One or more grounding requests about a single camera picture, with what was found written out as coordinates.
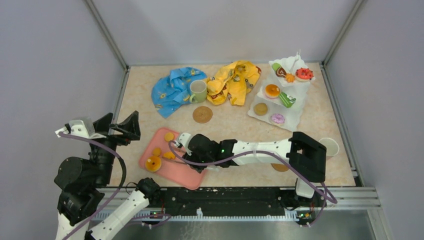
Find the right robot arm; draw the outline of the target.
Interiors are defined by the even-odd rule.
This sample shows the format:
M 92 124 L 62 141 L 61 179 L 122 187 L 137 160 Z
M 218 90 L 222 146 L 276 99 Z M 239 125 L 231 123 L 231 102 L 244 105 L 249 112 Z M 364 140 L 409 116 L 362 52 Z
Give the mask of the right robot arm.
M 270 142 L 225 139 L 181 133 L 173 146 L 185 150 L 182 161 L 201 173 L 208 167 L 229 168 L 248 164 L 284 165 L 297 175 L 293 200 L 307 206 L 314 198 L 313 183 L 326 179 L 327 148 L 309 135 L 295 131 L 290 138 Z

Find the round tan muffin cake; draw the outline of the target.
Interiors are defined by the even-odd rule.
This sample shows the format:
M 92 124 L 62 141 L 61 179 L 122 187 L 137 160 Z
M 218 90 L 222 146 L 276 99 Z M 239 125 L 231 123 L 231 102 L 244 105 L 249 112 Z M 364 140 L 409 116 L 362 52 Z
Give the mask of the round tan muffin cake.
M 268 106 L 263 102 L 258 103 L 253 107 L 253 112 L 257 116 L 264 116 L 268 113 Z

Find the round yellow cracker biscuit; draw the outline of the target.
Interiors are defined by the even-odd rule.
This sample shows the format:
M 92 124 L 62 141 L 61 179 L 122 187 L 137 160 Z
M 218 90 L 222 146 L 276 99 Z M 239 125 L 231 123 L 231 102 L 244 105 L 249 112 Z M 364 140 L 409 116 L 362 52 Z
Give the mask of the round yellow cracker biscuit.
M 175 135 L 174 135 L 174 133 L 173 133 L 173 132 L 167 132 L 167 133 L 164 135 L 164 140 L 165 140 L 166 142 L 173 141 L 174 139 L 175 139 Z

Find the red orange donut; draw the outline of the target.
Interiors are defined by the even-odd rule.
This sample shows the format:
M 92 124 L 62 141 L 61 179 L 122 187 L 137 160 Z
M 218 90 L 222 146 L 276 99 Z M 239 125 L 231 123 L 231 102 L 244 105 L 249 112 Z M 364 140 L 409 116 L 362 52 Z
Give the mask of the red orange donut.
M 295 71 L 295 80 L 299 82 L 308 82 L 314 78 L 314 73 L 309 68 L 299 68 Z

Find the yellow orange pastry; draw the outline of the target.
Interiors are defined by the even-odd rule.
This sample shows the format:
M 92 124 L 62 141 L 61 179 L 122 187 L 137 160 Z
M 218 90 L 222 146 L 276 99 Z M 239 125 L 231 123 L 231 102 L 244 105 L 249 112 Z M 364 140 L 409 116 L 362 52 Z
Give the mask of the yellow orange pastry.
M 281 90 L 280 90 L 280 88 L 279 88 L 277 85 L 275 85 L 275 84 L 267 84 L 267 85 L 264 87 L 264 95 L 265 95 L 267 98 L 275 99 L 275 98 L 278 98 L 280 94 L 281 94 Z

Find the green round macaron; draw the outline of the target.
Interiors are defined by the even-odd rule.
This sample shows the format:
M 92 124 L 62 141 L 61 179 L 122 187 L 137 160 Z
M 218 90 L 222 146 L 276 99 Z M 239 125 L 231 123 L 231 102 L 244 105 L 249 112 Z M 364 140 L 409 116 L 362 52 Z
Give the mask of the green round macaron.
M 281 68 L 282 66 L 281 66 L 279 63 L 274 62 L 274 63 L 271 65 L 271 67 L 272 67 L 272 69 L 273 69 L 273 71 L 274 71 L 274 72 L 278 72 L 279 68 Z

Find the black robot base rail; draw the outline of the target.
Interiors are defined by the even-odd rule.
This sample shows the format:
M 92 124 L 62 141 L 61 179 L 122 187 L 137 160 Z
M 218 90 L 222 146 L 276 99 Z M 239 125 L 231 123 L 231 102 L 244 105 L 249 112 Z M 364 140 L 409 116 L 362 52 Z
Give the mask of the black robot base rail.
M 293 188 L 280 187 L 183 187 L 162 189 L 149 208 L 176 216 L 265 217 L 283 216 L 288 211 L 317 210 L 323 198 L 315 193 L 311 199 L 295 195 Z

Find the metal tongs white handle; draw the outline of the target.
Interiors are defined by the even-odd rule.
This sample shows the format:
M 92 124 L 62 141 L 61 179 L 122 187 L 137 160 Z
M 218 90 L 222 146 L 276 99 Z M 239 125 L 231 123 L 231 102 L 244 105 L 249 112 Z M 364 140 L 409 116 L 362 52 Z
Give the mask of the metal tongs white handle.
M 193 166 L 193 165 L 190 165 L 190 164 L 187 164 L 187 163 L 185 163 L 185 162 L 183 162 L 183 161 L 180 161 L 180 160 L 175 160 L 175 159 L 167 159 L 167 158 L 164 158 L 164 157 L 161 157 L 161 159 L 163 160 L 163 161 L 167 161 L 167 162 L 170 162 L 170 163 L 175 163 L 175 164 L 181 164 L 181 165 L 187 165 L 187 166 L 189 166 L 190 168 L 192 168 L 192 169 L 194 169 L 194 170 L 198 170 L 198 168 L 199 168 L 199 166 Z M 215 171 L 215 172 L 219 172 L 220 170 L 217 168 L 217 167 L 215 167 L 215 166 L 207 166 L 207 167 L 205 167 L 203 170 L 209 170 L 209 171 Z

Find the orange swirl cookie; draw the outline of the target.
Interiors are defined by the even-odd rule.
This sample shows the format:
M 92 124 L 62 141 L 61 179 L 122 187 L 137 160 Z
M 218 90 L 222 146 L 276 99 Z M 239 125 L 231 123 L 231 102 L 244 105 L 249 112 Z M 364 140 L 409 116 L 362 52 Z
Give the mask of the orange swirl cookie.
M 287 73 L 285 79 L 288 83 L 293 83 L 296 80 L 295 76 L 291 73 Z

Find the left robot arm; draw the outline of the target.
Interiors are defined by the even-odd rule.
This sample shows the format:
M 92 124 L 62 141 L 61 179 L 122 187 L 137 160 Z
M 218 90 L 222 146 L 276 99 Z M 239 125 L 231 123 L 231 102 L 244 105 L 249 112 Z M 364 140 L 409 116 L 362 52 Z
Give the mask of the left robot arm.
M 114 161 L 119 162 L 122 170 L 118 186 L 122 188 L 126 180 L 126 164 L 117 147 L 141 138 L 138 111 L 120 123 L 114 123 L 113 118 L 112 113 L 96 121 L 89 117 L 75 118 L 55 132 L 59 138 L 83 141 L 90 146 L 87 159 L 67 157 L 54 178 L 61 190 L 57 205 L 58 240 L 110 240 L 139 211 L 160 202 L 160 186 L 152 178 L 141 179 L 113 213 L 98 225 L 89 226 L 92 218 L 109 203 L 100 189 L 110 183 Z

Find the orange glazed bun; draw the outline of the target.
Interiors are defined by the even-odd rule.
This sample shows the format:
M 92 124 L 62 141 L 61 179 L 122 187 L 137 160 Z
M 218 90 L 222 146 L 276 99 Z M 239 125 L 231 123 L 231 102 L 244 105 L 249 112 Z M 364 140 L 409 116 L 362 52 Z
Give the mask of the orange glazed bun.
M 149 172 L 157 172 L 162 166 L 162 159 L 159 156 L 152 155 L 144 162 L 144 167 Z

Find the brown heart cookie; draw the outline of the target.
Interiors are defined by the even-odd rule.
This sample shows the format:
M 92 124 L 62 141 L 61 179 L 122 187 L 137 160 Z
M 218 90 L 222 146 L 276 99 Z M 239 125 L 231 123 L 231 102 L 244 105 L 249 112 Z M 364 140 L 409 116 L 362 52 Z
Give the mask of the brown heart cookie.
M 285 78 L 287 75 L 287 72 L 285 71 L 283 67 L 278 67 L 277 70 L 275 71 L 275 74 L 277 77 Z

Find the purple sprinkled donut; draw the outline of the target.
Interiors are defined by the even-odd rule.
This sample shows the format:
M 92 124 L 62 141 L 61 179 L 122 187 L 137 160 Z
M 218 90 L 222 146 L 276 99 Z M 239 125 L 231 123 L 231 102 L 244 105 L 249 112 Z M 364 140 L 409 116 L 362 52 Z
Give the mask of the purple sprinkled donut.
M 281 126 L 286 122 L 286 118 L 280 113 L 274 113 L 269 118 L 270 122 L 274 125 Z

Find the green cake slice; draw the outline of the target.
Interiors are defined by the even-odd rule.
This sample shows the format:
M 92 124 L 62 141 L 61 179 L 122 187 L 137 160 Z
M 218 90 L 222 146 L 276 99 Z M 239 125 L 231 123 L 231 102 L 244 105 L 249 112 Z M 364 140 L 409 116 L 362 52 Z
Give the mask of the green cake slice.
M 285 92 L 281 92 L 278 95 L 278 98 L 281 100 L 282 105 L 286 108 L 291 108 L 296 103 L 296 100 L 297 100 L 295 97 L 289 94 L 286 94 Z

